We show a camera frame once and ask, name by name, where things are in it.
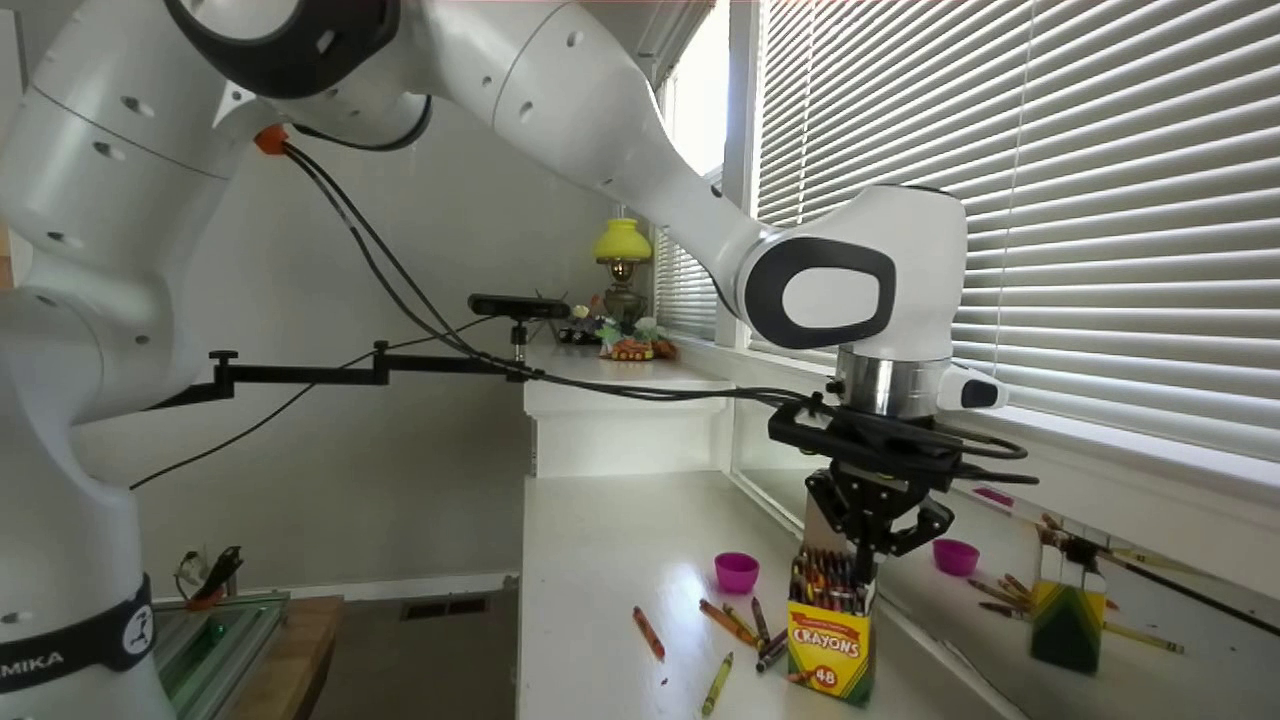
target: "cable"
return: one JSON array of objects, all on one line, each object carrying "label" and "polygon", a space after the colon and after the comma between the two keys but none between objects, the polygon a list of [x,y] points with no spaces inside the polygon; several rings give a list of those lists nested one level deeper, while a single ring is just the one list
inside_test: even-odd
[{"label": "cable", "polygon": [[[419,341],[401,341],[401,344],[394,344],[394,348],[415,348],[415,344],[438,344],[438,341],[441,341],[441,338],[419,338]],[[147,489],[147,485],[157,485],[157,482],[164,482],[164,475],[171,475],[171,474],[180,474],[180,468],[193,468],[193,466],[201,466],[201,461],[209,461],[209,457],[219,457],[219,451],[244,446],[249,437],[257,437],[257,432],[269,430],[272,420],[281,420],[293,403],[301,403],[301,401],[312,396],[312,393],[318,393],[318,386],[304,386],[304,388],[293,393],[284,403],[276,403],[269,418],[259,418],[257,425],[249,425],[244,432],[238,432],[238,437],[228,437],[228,441],[219,441],[219,446],[212,446],[212,449],[206,449],[206,451],[197,451],[197,457],[185,457],[185,461],[177,461],[177,466],[164,466],[164,468],[134,482],[129,493],[140,493],[140,489]]]},{"label": "cable", "polygon": [[312,161],[304,150],[284,143],[284,157],[323,191],[323,200],[333,206],[333,214],[349,225],[353,239],[362,245],[365,263],[378,274],[381,290],[397,300],[397,309],[438,334],[431,323],[426,323],[405,296],[394,290],[394,282],[383,277],[383,270],[371,259],[367,239],[381,249],[381,256],[397,270],[397,277],[411,290],[411,296],[431,314],[431,320],[443,329],[443,344],[463,353],[477,364],[501,369],[505,378],[516,382],[549,382],[549,386],[565,386],[565,388],[585,388],[585,393],[604,393],[604,396],[626,396],[626,401],[756,401],[756,403],[788,403],[799,401],[808,403],[808,396],[788,393],[788,388],[725,388],[725,393],[682,393],[682,388],[627,388],[627,386],[588,386],[588,382],[568,382],[568,378],[552,378],[544,369],[528,369],[520,362],[505,362],[491,353],[471,348],[470,341],[460,341],[448,323],[448,316],[431,305],[431,296],[415,284],[415,277],[405,270],[405,259],[394,252],[394,245],[371,228],[371,219],[362,214],[362,206],[339,188],[339,179],[333,172],[323,172],[321,161]]},{"label": "cable", "polygon": [[411,130],[405,137],[397,137],[388,143],[353,143],[353,142],[327,137],[327,132],[310,130],[310,124],[297,124],[297,132],[318,137],[318,142],[338,143],[338,150],[397,151],[397,150],[415,143],[431,130],[431,110],[438,110],[438,96],[426,96],[426,113],[411,121]]},{"label": "cable", "polygon": [[974,432],[974,430],[952,430],[946,425],[946,432],[965,441],[965,457],[989,457],[989,461],[1028,461],[1028,449],[1004,441],[1004,437],[989,437],[989,432]]}]

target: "window blinds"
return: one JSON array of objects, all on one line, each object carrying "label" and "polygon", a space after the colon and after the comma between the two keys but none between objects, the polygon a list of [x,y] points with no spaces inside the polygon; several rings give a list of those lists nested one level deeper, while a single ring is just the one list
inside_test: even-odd
[{"label": "window blinds", "polygon": [[774,0],[761,106],[769,225],[965,200],[1015,407],[1280,466],[1280,4]]},{"label": "window blinds", "polygon": [[657,245],[657,320],[701,341],[715,341],[715,290],[713,277],[668,235]]}]

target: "yellow object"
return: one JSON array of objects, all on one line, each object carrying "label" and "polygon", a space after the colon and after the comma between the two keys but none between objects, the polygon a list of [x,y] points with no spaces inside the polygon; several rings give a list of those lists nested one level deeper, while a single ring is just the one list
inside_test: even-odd
[{"label": "yellow object", "polygon": [[1108,598],[1041,579],[1031,587],[1031,655],[1094,675],[1103,645]]},{"label": "yellow object", "polygon": [[612,217],[602,239],[593,245],[596,263],[647,263],[654,245],[640,234],[636,217]]},{"label": "yellow object", "polygon": [[793,675],[843,703],[867,703],[878,680],[872,616],[788,604]]}]

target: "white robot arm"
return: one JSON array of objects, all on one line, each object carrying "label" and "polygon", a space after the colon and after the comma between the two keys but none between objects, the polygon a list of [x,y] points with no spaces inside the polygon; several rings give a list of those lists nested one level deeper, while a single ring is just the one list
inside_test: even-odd
[{"label": "white robot arm", "polygon": [[957,388],[960,206],[872,188],[764,234],[686,168],[644,76],[575,4],[164,10],[85,0],[0,150],[0,214],[36,249],[0,300],[0,718],[170,718],[136,509],[76,466],[69,430],[190,386],[177,290],[264,124],[397,150],[443,96],[676,235],[769,341],[843,348],[847,407],[914,420]]}]

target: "wooden floor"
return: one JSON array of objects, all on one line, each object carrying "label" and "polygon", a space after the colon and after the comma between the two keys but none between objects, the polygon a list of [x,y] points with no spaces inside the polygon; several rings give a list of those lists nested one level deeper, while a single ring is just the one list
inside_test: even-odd
[{"label": "wooden floor", "polygon": [[349,604],[312,720],[516,720],[516,591]]}]

